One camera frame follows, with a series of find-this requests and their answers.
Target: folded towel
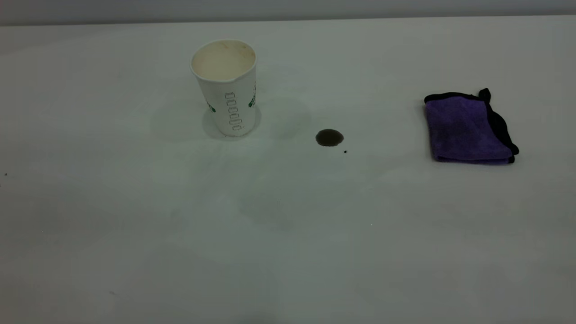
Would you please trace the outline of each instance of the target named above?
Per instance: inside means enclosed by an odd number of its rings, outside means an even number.
[[[514,162],[518,148],[512,143],[504,119],[490,107],[490,91],[478,97],[448,92],[430,95],[426,119],[432,155],[438,161],[477,164]]]

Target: coffee spill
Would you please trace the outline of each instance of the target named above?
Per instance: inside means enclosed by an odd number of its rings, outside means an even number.
[[[344,141],[344,136],[334,129],[324,129],[316,134],[316,142],[322,146],[337,146]]]

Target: white tabletop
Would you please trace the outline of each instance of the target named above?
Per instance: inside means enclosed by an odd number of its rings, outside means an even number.
[[[574,323],[574,35],[575,16],[0,28],[1,322]],[[240,140],[188,69],[226,37],[259,55]],[[423,98],[485,87],[516,163],[433,161]]]

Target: cup rim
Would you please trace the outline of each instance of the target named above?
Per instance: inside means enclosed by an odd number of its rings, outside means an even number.
[[[205,48],[206,46],[208,46],[208,45],[210,45],[210,44],[213,44],[213,43],[216,43],[216,42],[221,42],[221,41],[223,41],[223,40],[234,40],[234,41],[236,41],[236,42],[240,42],[240,43],[245,44],[245,45],[247,45],[248,47],[250,47],[250,49],[252,50],[252,52],[254,52],[254,64],[252,64],[252,66],[250,67],[250,69],[248,69],[248,70],[245,71],[243,74],[240,74],[239,76],[237,76],[237,77],[235,77],[235,78],[233,78],[233,79],[228,79],[228,80],[212,80],[212,79],[207,79],[207,78],[204,78],[204,77],[199,76],[198,73],[196,73],[196,71],[194,71],[194,68],[192,67],[192,62],[194,62],[194,58],[196,57],[196,55],[198,54],[198,52],[199,52],[201,49]],[[236,80],[239,80],[239,79],[245,77],[245,76],[246,76],[248,73],[250,73],[254,68],[256,68],[256,62],[258,62],[258,54],[256,54],[256,51],[254,50],[254,48],[253,48],[250,44],[246,43],[245,41],[240,40],[240,39],[234,39],[234,38],[215,39],[215,40],[213,40],[213,41],[211,41],[211,42],[208,42],[208,43],[200,46],[200,47],[194,52],[194,55],[192,55],[192,59],[190,60],[190,71],[192,71],[192,74],[194,74],[194,76],[195,76],[196,78],[198,78],[198,79],[200,79],[200,80],[202,80],[202,81],[224,84],[224,83],[231,83],[231,82],[234,82],[234,81],[236,81]]]

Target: paper cup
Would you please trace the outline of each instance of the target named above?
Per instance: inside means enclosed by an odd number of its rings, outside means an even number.
[[[256,122],[254,49],[241,40],[215,40],[196,51],[190,69],[220,132],[242,136],[251,131]]]

